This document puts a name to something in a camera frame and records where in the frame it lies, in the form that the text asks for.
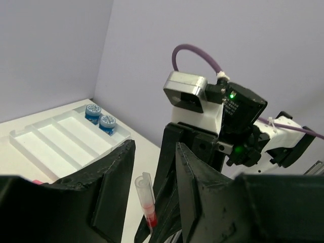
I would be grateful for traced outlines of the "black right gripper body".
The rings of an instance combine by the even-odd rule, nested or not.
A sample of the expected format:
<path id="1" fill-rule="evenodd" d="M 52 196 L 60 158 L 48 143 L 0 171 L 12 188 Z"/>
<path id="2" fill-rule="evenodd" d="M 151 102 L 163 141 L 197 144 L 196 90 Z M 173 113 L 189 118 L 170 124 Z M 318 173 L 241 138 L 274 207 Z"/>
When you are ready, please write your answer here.
<path id="1" fill-rule="evenodd" d="M 161 144 L 161 181 L 164 182 L 175 170 L 176 143 L 184 143 L 196 157 L 218 172 L 222 171 L 225 153 L 218 150 L 218 136 L 212 132 L 184 123 L 169 123 Z"/>

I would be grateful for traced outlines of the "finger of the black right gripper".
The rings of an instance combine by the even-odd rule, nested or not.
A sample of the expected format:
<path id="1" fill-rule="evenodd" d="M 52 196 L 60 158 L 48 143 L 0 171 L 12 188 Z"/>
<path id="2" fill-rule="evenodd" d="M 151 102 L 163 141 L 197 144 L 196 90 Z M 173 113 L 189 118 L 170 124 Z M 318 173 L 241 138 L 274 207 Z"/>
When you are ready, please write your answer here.
<path id="1" fill-rule="evenodd" d="M 144 242 L 149 236 L 149 242 L 165 242 L 170 236 L 181 230 L 179 195 L 176 172 L 167 176 L 155 201 L 157 225 L 150 230 L 143 217 L 136 231 L 134 242 Z"/>

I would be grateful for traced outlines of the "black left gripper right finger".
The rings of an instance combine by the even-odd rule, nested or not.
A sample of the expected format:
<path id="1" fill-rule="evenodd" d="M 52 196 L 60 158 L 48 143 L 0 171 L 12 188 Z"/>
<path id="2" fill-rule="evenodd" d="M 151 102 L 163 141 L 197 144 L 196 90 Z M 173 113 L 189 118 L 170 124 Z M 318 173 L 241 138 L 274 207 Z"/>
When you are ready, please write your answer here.
<path id="1" fill-rule="evenodd" d="M 323 176 L 234 179 L 176 144 L 184 242 L 323 242 Z"/>

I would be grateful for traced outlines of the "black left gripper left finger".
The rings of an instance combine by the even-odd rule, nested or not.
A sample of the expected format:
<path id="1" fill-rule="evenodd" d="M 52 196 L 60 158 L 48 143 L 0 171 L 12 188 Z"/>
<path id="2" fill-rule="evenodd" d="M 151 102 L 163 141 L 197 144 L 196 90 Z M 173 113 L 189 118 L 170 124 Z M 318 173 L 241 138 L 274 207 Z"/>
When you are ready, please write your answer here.
<path id="1" fill-rule="evenodd" d="M 121 242 L 136 144 L 54 183 L 1 176 L 1 242 Z"/>

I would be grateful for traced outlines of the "clear pen cap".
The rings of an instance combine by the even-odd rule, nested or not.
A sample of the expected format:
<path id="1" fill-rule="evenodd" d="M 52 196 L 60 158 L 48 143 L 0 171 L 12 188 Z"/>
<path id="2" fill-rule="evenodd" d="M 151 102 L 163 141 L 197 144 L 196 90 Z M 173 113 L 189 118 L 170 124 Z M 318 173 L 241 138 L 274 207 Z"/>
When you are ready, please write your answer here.
<path id="1" fill-rule="evenodd" d="M 143 172 L 141 176 L 135 179 L 135 187 L 141 208 L 145 204 L 155 205 L 155 196 L 153 193 L 151 176 L 147 172 Z"/>

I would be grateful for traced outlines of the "red pen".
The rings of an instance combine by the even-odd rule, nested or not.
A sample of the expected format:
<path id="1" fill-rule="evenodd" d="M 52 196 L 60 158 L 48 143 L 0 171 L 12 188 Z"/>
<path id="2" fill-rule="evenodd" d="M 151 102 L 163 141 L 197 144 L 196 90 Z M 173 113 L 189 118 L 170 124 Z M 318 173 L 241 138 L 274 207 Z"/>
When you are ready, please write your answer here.
<path id="1" fill-rule="evenodd" d="M 150 230 L 153 230 L 157 226 L 157 216 L 155 212 L 154 204 L 145 204 L 142 207 L 144 217 Z"/>

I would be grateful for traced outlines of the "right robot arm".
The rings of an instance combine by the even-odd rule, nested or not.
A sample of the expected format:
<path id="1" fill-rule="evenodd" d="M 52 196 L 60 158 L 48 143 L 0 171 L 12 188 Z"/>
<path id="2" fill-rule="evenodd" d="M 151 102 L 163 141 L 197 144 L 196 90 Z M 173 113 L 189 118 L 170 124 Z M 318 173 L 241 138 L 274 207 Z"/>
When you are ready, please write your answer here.
<path id="1" fill-rule="evenodd" d="M 246 172 L 263 173 L 275 166 L 291 166 L 316 137 L 285 112 L 275 119 L 261 118 L 267 102 L 224 78 L 216 84 L 169 80 L 164 92 L 173 105 L 173 115 L 164 129 L 153 184 L 156 217 L 151 223 L 140 222 L 135 242 L 148 237 L 164 242 L 181 228 L 176 185 L 178 142 L 218 172 L 223 165 L 236 165 Z"/>

